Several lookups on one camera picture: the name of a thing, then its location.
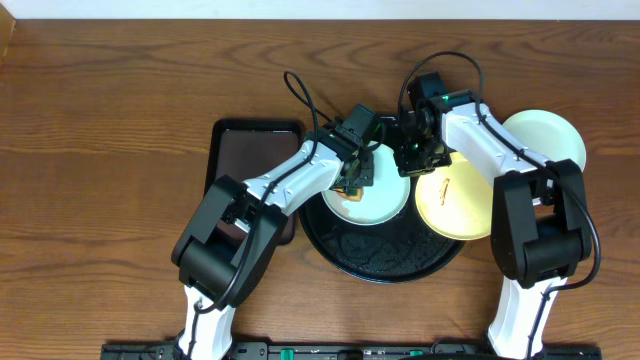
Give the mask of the yellow green sponge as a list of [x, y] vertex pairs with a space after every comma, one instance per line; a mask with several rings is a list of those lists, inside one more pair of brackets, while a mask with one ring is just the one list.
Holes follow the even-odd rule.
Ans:
[[333, 189], [338, 196], [343, 199], [352, 202], [360, 202], [364, 195], [364, 190], [362, 188], [354, 188], [354, 187], [342, 187]]

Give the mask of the mint green plate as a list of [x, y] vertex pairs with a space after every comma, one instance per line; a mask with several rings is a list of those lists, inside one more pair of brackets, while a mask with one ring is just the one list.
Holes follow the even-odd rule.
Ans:
[[400, 177], [394, 160], [394, 151], [380, 145], [373, 152], [373, 185], [361, 188], [354, 196], [336, 190], [327, 190], [322, 198], [340, 219], [355, 225], [372, 226], [396, 216], [405, 206], [411, 182]]
[[586, 167], [586, 146], [577, 129], [563, 117], [530, 109], [510, 116], [503, 127], [521, 144], [553, 161], [571, 159]]

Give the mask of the yellow plate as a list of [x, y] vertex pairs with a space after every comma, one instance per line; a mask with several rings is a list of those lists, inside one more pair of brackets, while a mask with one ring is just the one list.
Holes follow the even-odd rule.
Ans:
[[485, 238], [491, 231], [493, 189], [461, 154], [449, 166], [418, 178], [415, 204], [436, 233], [459, 241]]

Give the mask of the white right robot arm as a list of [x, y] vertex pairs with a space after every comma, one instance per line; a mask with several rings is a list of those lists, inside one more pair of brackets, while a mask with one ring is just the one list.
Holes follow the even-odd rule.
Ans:
[[532, 358], [556, 294], [573, 289], [568, 279], [580, 262], [600, 257], [579, 166], [527, 148], [480, 92], [449, 92], [436, 72], [408, 75], [400, 97], [411, 103], [398, 111], [401, 176], [432, 173], [458, 153], [491, 186], [491, 249], [504, 281], [487, 336], [500, 357]]

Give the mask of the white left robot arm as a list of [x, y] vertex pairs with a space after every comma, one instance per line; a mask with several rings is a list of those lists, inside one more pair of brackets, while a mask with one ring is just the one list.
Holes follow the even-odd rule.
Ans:
[[263, 277], [289, 216], [313, 196], [350, 184], [387, 127], [353, 108], [341, 123], [315, 126], [289, 159], [258, 177], [215, 180], [171, 253], [188, 301], [177, 342], [183, 359], [221, 359], [231, 348], [236, 308]]

